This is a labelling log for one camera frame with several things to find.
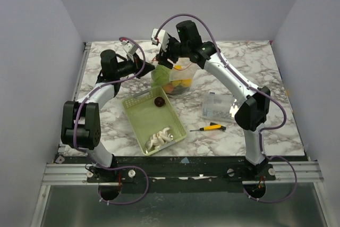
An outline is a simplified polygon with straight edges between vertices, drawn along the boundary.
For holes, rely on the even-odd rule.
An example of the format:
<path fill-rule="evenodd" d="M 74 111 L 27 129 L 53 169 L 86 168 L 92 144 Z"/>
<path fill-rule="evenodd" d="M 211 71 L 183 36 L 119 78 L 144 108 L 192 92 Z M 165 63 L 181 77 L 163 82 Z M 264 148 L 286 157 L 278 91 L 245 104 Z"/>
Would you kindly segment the green cabbage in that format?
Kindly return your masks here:
<path fill-rule="evenodd" d="M 170 73 L 171 73 L 171 69 L 163 65 L 157 65 L 151 73 L 153 84 L 159 85 L 159 86 L 164 86 L 168 84 Z"/>

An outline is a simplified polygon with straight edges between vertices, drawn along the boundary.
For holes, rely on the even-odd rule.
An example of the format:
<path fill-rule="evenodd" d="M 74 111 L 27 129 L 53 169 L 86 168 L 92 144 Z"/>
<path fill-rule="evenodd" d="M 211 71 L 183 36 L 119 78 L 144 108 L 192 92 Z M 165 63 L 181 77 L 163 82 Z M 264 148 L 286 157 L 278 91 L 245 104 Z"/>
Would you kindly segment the clear zip bag orange zipper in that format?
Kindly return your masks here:
<path fill-rule="evenodd" d="M 158 65 L 156 59 L 154 59 L 151 63 L 154 64 L 155 67 Z M 180 70 L 176 70 L 174 69 L 176 65 L 180 65 L 182 68 Z M 190 62 L 188 58 L 180 58 L 178 62 L 173 65 L 173 68 L 171 69 L 171 73 L 169 75 L 169 83 L 171 83 L 174 86 L 174 90 L 172 91 L 172 93 L 168 95 L 183 94 L 184 92 L 190 90 L 191 86 L 187 88 L 184 88 L 182 86 L 175 86 L 174 81 L 184 79 L 191 79 L 193 81 L 194 75 L 198 69 L 199 67 L 196 64 Z M 159 85 L 155 85 L 151 81 L 151 86 L 155 87 Z"/>

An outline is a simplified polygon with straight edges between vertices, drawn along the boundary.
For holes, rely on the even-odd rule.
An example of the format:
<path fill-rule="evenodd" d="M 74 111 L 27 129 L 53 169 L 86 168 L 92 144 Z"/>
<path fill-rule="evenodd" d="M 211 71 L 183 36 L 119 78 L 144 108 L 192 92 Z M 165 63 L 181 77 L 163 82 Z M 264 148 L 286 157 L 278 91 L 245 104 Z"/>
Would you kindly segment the peach fruit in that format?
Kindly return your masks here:
<path fill-rule="evenodd" d="M 171 83 L 168 83 L 163 86 L 163 90 L 165 93 L 170 94 L 174 90 L 174 86 Z"/>

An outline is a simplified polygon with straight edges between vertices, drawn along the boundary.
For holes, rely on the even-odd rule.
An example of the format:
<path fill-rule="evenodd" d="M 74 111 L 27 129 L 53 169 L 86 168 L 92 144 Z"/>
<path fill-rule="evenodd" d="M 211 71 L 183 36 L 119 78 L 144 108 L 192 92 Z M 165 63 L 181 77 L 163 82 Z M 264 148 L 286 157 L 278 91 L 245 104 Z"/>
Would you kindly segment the orange fruit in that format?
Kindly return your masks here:
<path fill-rule="evenodd" d="M 176 65 L 174 69 L 180 70 L 182 67 L 180 65 Z M 174 81 L 175 86 L 182 86 L 184 88 L 190 87 L 192 85 L 191 79 L 184 79 L 184 80 L 176 80 Z"/>

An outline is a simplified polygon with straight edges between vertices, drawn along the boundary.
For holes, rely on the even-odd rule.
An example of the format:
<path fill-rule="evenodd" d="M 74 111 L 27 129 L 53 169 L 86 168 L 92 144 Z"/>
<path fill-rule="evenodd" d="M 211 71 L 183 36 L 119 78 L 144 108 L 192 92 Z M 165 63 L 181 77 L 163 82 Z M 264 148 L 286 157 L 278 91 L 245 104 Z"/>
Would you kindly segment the green perforated plastic basket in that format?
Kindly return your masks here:
<path fill-rule="evenodd" d="M 155 98 L 159 96 L 165 100 L 165 105 L 162 107 L 157 107 L 154 104 Z M 151 156 L 187 137 L 187 131 L 177 111 L 160 86 L 152 87 L 123 99 L 122 106 L 138 145 L 145 156 Z M 165 127 L 171 127 L 170 133 L 174 137 L 173 141 L 160 146 L 158 149 L 147 151 L 145 143 L 153 134 Z"/>

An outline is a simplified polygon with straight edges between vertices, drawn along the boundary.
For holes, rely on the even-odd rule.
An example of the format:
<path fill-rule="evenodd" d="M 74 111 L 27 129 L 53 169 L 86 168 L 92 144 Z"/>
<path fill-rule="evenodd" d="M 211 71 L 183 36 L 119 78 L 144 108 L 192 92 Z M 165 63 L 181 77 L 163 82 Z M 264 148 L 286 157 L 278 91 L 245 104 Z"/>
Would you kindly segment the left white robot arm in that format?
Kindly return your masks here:
<path fill-rule="evenodd" d="M 137 53 L 123 57 L 111 49 L 101 52 L 100 65 L 93 89 L 77 101 L 64 103 L 61 142 L 84 153 L 100 168 L 99 175 L 111 182 L 117 178 L 117 161 L 100 141 L 100 110 L 117 96 L 122 83 L 145 76 L 155 66 Z"/>

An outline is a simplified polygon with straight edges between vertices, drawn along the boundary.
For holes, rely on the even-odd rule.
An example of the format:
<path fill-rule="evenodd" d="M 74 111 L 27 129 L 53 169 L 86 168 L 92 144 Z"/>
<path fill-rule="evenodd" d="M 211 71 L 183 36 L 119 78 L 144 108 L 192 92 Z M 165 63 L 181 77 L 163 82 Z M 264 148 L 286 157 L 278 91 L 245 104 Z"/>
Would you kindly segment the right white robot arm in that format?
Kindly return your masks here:
<path fill-rule="evenodd" d="M 234 119 L 243 129 L 245 137 L 244 173 L 250 180 L 258 179 L 268 163 L 262 154 L 263 140 L 259 137 L 259 131 L 267 120 L 270 90 L 267 87 L 259 88 L 248 81 L 226 60 L 215 43 L 202 41 L 193 21 L 178 23 L 176 30 L 178 39 L 163 29 L 152 31 L 152 43 L 160 46 L 156 60 L 172 68 L 179 58 L 188 58 L 217 78 L 232 93 L 239 105 Z"/>

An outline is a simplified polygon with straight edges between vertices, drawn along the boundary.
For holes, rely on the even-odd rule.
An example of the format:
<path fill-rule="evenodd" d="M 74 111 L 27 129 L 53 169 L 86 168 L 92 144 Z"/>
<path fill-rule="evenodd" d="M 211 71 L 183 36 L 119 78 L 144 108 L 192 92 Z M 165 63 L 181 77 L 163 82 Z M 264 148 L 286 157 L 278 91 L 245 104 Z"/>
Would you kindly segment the dark red plum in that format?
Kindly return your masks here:
<path fill-rule="evenodd" d="M 154 100 L 154 104 L 157 106 L 157 107 L 162 107 L 165 105 L 165 100 L 162 98 L 162 97 L 156 97 L 155 100 Z"/>

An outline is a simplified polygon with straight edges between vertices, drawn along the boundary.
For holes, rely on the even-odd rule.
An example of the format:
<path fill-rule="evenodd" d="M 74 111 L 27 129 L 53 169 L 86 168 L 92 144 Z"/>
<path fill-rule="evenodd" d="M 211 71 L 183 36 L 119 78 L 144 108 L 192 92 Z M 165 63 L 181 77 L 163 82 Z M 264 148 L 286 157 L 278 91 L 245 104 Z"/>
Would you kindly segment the white mushroom cluster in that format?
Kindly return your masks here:
<path fill-rule="evenodd" d="M 149 140 L 145 143 L 147 151 L 151 149 L 158 149 L 160 146 L 168 144 L 173 141 L 174 137 L 170 133 L 171 127 L 165 127 L 164 129 L 153 134 Z"/>

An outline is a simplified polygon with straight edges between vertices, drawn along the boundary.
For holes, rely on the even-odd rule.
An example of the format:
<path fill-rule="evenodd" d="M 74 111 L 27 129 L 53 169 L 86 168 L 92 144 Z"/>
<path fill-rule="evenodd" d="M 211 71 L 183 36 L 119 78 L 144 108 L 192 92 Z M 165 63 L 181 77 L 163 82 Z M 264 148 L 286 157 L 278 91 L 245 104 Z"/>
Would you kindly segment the clear plastic parts box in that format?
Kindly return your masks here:
<path fill-rule="evenodd" d="M 239 103 L 232 95 L 207 93 L 202 101 L 202 117 L 212 121 L 233 122 Z"/>

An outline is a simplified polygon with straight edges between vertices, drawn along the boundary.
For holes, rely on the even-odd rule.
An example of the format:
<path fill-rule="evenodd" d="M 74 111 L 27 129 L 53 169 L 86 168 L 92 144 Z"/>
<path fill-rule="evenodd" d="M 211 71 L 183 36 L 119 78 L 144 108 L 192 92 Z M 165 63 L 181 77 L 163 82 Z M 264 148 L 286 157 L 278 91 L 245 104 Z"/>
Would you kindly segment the yellow handled screwdriver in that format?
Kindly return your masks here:
<path fill-rule="evenodd" d="M 190 130 L 190 132 L 195 132 L 195 131 L 213 131 L 213 130 L 220 130 L 220 131 L 225 131 L 226 127 L 222 126 L 221 124 L 213 123 L 210 122 L 210 125 L 196 129 L 196 130 Z"/>

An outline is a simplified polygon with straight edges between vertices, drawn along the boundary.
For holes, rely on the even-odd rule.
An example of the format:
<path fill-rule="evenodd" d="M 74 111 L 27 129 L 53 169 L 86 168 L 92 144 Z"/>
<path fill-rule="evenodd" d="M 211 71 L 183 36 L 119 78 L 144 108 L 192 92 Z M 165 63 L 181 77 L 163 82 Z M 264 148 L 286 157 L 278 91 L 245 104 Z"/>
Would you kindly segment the black mounting rail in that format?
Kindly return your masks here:
<path fill-rule="evenodd" d="M 73 158 L 67 163 L 84 164 L 88 186 L 97 186 L 106 195 L 149 193 L 243 191 L 244 184 L 274 181 L 275 170 L 269 163 L 256 175 L 245 169 L 241 156 L 161 156 L 117 157 L 118 170 L 107 171 Z"/>

